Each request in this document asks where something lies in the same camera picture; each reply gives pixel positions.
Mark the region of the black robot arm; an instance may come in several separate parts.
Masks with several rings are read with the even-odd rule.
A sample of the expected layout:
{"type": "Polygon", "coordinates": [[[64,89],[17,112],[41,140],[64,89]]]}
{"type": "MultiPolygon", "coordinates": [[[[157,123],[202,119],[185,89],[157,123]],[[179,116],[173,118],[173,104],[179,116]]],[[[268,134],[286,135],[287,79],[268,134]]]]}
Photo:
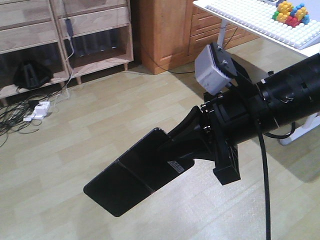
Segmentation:
{"type": "Polygon", "coordinates": [[[204,103],[191,109],[158,151],[169,161],[213,161],[222,185],[241,178],[239,143],[320,110],[319,54],[257,83],[215,42],[204,47],[194,64],[204,103]]]}

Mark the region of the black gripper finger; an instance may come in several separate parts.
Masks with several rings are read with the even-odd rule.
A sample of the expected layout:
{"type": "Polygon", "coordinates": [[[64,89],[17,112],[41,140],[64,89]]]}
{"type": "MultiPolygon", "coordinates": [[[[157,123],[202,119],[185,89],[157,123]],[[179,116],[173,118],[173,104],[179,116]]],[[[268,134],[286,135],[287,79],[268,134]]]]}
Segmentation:
{"type": "Polygon", "coordinates": [[[168,136],[171,139],[177,138],[178,136],[184,136],[192,133],[196,129],[200,129],[203,125],[203,113],[198,106],[194,106],[187,116],[169,133],[168,136]]]}
{"type": "Polygon", "coordinates": [[[173,160],[207,160],[215,161],[210,141],[199,131],[182,131],[168,133],[169,140],[156,151],[160,158],[173,160]]]}

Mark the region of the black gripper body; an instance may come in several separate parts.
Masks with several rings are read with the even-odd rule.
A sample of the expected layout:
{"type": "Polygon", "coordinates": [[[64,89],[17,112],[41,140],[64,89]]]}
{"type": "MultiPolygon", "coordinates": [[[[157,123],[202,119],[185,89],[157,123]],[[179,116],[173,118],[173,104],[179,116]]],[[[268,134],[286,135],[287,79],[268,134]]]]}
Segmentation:
{"type": "Polygon", "coordinates": [[[207,150],[200,159],[213,161],[213,174],[221,185],[241,179],[239,170],[238,144],[258,135],[256,124],[263,108],[257,90],[231,89],[212,95],[204,93],[205,132],[207,150]]]}

